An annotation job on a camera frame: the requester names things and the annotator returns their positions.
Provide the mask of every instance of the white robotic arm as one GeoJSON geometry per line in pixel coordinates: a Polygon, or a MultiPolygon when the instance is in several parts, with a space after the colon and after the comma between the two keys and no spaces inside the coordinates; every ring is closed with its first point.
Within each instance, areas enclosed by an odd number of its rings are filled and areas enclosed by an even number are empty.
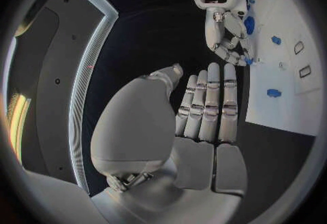
{"type": "Polygon", "coordinates": [[[194,0],[207,11],[205,17],[205,39],[208,47],[220,58],[233,65],[246,66],[252,59],[251,45],[247,40],[246,27],[241,17],[247,13],[246,0],[194,0]],[[234,35],[224,39],[225,28],[234,35]],[[239,55],[234,48],[240,42],[244,53],[239,55]]]}

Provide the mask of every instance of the yellow light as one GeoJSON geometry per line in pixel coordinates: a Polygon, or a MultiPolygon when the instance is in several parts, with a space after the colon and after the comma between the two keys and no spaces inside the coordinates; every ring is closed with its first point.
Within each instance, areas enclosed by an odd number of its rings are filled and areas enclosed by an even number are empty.
{"type": "Polygon", "coordinates": [[[21,144],[22,134],[25,123],[26,114],[28,111],[30,99],[26,99],[23,95],[13,97],[11,101],[11,107],[9,122],[10,122],[10,142],[13,146],[14,152],[17,155],[19,162],[21,163],[21,144]]]}

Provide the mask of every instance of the blue object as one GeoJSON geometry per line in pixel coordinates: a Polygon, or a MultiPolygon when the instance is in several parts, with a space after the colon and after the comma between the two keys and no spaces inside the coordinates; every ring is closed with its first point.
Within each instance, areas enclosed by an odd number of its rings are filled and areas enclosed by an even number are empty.
{"type": "Polygon", "coordinates": [[[281,43],[282,43],[281,38],[278,38],[276,36],[271,37],[271,40],[273,41],[273,43],[278,44],[278,45],[281,45],[281,43]]]}
{"type": "Polygon", "coordinates": [[[280,97],[282,95],[282,93],[278,90],[278,89],[268,89],[267,90],[267,95],[269,97],[280,97]]]}
{"type": "Polygon", "coordinates": [[[252,34],[255,30],[255,20],[253,17],[248,16],[245,21],[244,21],[244,25],[246,27],[246,32],[247,34],[252,34]]]}
{"type": "Polygon", "coordinates": [[[245,58],[245,62],[247,65],[251,65],[253,63],[253,58],[252,59],[245,58]]]}

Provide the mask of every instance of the blue clip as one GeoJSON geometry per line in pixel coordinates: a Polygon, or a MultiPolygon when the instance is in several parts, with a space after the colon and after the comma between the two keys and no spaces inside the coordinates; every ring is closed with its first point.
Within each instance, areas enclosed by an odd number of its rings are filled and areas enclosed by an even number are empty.
{"type": "Polygon", "coordinates": [[[281,38],[278,38],[276,36],[271,37],[271,40],[273,41],[273,43],[278,44],[278,45],[281,45],[281,43],[282,43],[281,38]]]}
{"type": "Polygon", "coordinates": [[[248,16],[244,21],[244,25],[246,27],[247,34],[251,35],[255,31],[255,20],[253,17],[248,16]]]}
{"type": "Polygon", "coordinates": [[[280,97],[282,95],[282,93],[278,90],[278,89],[268,89],[267,90],[267,95],[269,97],[280,97]]]}
{"type": "Polygon", "coordinates": [[[245,58],[245,62],[247,65],[251,65],[253,63],[253,58],[252,59],[245,58]]]}

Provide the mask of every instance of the white panel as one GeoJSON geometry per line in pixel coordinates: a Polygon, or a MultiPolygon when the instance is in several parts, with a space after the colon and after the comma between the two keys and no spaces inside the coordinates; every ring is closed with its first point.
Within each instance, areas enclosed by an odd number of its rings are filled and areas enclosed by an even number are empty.
{"type": "Polygon", "coordinates": [[[316,45],[292,0],[255,0],[249,15],[256,21],[250,36],[257,51],[250,67],[250,96],[246,121],[306,135],[316,135],[322,115],[322,70],[316,45]],[[281,39],[274,44],[272,36],[281,39]],[[295,54],[302,41],[304,49],[295,54]],[[311,74],[300,78],[300,69],[311,74]],[[282,92],[267,96],[268,89],[282,92]]]}

